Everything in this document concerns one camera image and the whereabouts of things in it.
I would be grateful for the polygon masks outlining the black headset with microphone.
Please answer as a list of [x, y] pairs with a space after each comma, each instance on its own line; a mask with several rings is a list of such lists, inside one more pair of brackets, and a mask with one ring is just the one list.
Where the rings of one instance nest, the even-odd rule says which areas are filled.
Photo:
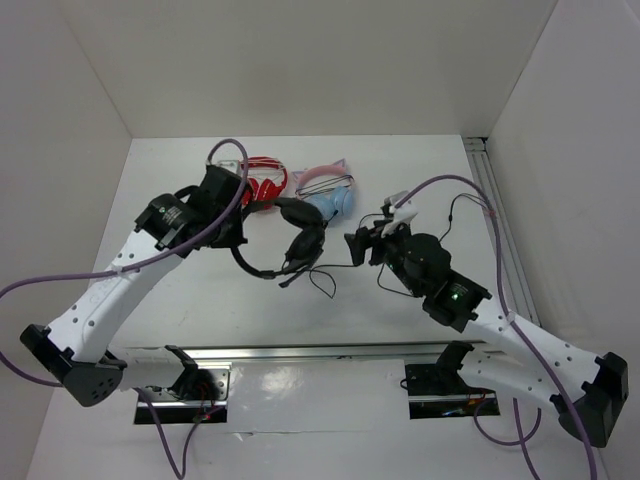
[[231, 247], [230, 251], [236, 264], [253, 277], [274, 280], [281, 276], [288, 276], [286, 280], [279, 283], [280, 288], [287, 288], [305, 272], [310, 271], [320, 258], [323, 253], [328, 222], [314, 205], [290, 197], [251, 201], [242, 211], [242, 221], [267, 207], [277, 207], [281, 217], [300, 230], [285, 252], [281, 268], [279, 270], [259, 270], [244, 259], [238, 245]]

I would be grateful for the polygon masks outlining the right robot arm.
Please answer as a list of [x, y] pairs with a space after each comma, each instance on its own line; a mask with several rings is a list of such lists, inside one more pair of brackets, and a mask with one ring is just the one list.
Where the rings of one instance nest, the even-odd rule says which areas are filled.
[[346, 235], [345, 241], [354, 265], [388, 266], [437, 323], [515, 360], [509, 363], [454, 342], [438, 361], [441, 388], [502, 390], [549, 412], [574, 438], [586, 436], [596, 448], [608, 444], [629, 396], [628, 364], [622, 357], [583, 350], [514, 312], [505, 313], [486, 288], [452, 269], [450, 253], [433, 235], [414, 234], [406, 224], [385, 234], [382, 222], [376, 222]]

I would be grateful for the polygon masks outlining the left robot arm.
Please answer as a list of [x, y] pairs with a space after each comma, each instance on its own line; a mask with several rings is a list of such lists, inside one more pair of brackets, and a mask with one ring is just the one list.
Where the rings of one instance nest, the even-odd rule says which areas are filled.
[[116, 390], [165, 390], [189, 397], [211, 380], [184, 350], [110, 346], [151, 290], [193, 251], [229, 248], [241, 238], [240, 208], [248, 189], [237, 161], [209, 164], [202, 182], [149, 202], [107, 270], [67, 311], [30, 324], [21, 343], [81, 406]]

